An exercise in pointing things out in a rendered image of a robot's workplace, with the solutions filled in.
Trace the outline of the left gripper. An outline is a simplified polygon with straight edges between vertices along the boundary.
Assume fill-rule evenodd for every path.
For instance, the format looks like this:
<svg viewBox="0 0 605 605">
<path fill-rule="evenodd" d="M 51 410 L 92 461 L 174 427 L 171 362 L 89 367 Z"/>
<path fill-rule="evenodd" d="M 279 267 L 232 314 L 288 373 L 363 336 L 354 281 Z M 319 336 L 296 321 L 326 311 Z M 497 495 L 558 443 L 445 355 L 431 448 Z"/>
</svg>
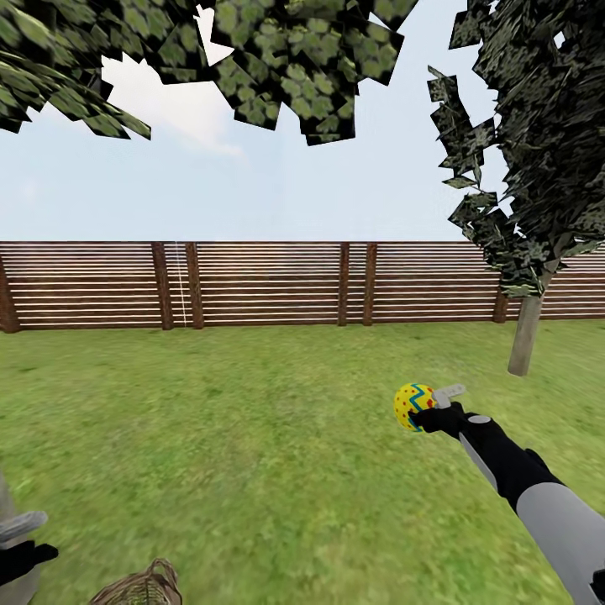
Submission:
<svg viewBox="0 0 605 605">
<path fill-rule="evenodd" d="M 59 558 L 61 550 L 48 544 L 34 547 L 34 540 L 27 540 L 8 550 L 0 550 L 0 586 L 30 572 L 35 565 Z"/>
</svg>

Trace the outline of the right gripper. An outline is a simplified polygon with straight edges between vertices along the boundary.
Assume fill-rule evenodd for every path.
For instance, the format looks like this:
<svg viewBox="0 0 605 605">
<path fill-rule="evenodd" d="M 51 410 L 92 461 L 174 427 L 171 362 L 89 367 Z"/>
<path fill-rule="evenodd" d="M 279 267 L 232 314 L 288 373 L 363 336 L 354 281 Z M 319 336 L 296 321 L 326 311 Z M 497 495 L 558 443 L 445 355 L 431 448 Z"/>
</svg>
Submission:
<svg viewBox="0 0 605 605">
<path fill-rule="evenodd" d="M 435 432 L 435 430 L 444 430 L 444 432 L 449 433 L 447 430 L 447 420 L 452 415 L 456 413 L 464 413 L 464 408 L 462 403 L 460 402 L 450 402 L 451 407 L 446 409 L 424 409 L 424 411 L 419 411 L 419 413 L 413 413 L 412 411 L 408 412 L 408 415 L 413 420 L 413 423 L 416 426 L 423 426 L 425 432 Z"/>
</svg>

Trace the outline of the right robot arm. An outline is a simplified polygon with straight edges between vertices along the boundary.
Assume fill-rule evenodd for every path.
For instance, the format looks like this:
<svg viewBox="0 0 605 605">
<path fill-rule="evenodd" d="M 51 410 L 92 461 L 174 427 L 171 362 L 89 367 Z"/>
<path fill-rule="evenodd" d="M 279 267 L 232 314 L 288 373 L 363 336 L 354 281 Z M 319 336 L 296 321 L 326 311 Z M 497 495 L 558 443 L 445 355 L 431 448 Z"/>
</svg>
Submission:
<svg viewBox="0 0 605 605">
<path fill-rule="evenodd" d="M 502 498 L 507 498 L 554 568 L 575 605 L 605 605 L 605 518 L 554 476 L 534 450 L 519 447 L 492 417 L 464 413 L 449 398 L 461 384 L 433 391 L 434 408 L 408 412 L 425 432 L 444 430 Z"/>
</svg>

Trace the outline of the wicker basket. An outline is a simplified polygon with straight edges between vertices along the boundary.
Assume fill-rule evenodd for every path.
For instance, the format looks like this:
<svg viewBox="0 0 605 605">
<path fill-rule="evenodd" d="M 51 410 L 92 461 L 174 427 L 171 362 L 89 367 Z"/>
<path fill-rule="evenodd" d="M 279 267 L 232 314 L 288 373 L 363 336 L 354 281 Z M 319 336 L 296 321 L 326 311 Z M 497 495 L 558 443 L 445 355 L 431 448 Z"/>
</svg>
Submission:
<svg viewBox="0 0 605 605">
<path fill-rule="evenodd" d="M 158 566 L 164 568 L 166 576 L 154 571 Z M 176 587 L 178 574 L 171 561 L 164 557 L 155 558 L 147 569 L 105 586 L 87 605 L 133 605 L 133 588 L 139 588 L 137 592 L 144 594 L 139 605 L 182 605 L 182 595 Z M 153 591 L 158 595 L 153 596 Z"/>
</svg>

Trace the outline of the easter egg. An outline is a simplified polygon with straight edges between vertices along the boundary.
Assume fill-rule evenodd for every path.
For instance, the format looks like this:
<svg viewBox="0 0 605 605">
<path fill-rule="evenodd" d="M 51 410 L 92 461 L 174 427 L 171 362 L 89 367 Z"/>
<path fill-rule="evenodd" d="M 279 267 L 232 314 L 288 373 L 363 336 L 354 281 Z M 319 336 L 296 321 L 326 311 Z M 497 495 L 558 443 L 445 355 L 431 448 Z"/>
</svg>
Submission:
<svg viewBox="0 0 605 605">
<path fill-rule="evenodd" d="M 438 402 L 431 397 L 433 391 L 432 388 L 419 383 L 406 384 L 399 389 L 394 399 L 394 408 L 401 425 L 415 433 L 425 432 L 423 426 L 417 427 L 413 423 L 408 412 L 419 413 L 424 409 L 434 408 Z"/>
</svg>

